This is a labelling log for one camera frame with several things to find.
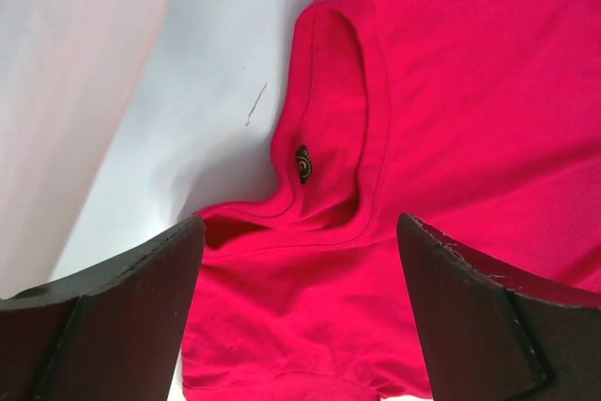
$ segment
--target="black tag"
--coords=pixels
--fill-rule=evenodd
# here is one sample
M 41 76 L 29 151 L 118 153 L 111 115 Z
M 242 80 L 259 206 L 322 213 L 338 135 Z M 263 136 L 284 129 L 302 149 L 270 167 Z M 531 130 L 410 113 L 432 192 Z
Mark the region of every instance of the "black tag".
M 297 150 L 297 165 L 299 166 L 300 184 L 304 184 L 313 172 L 309 150 L 305 145 L 302 145 Z

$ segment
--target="red shirt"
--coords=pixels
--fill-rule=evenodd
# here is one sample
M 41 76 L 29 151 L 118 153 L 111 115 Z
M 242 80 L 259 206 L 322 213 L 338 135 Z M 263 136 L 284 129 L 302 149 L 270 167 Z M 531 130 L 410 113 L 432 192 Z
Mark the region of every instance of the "red shirt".
M 277 193 L 201 212 L 188 399 L 428 396 L 403 212 L 601 289 L 600 98 L 601 0 L 315 0 L 271 145 Z

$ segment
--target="white curved object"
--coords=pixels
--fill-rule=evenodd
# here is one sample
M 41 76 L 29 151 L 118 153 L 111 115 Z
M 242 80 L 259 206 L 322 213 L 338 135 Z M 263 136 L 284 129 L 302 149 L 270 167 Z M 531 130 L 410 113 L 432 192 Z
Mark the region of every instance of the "white curved object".
M 168 0 L 0 0 L 0 297 L 46 282 Z

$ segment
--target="red t-shirt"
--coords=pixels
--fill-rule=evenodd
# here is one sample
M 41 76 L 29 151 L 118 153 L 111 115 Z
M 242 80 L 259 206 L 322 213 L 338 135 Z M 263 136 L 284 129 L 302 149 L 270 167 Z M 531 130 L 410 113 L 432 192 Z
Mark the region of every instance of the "red t-shirt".
M 403 212 L 601 289 L 600 98 L 601 0 L 315 0 L 271 145 L 277 193 L 201 212 L 188 399 L 428 396 Z

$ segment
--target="printed logo on shirt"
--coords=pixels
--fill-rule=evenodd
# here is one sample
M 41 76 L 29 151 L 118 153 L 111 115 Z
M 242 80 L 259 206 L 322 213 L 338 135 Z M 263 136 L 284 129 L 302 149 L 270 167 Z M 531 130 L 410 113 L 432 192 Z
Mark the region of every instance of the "printed logo on shirt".
M 313 172 L 311 157 L 309 157 L 309 149 L 307 149 L 307 146 L 305 145 L 302 145 L 297 150 L 297 165 L 299 166 L 300 184 L 303 185 Z

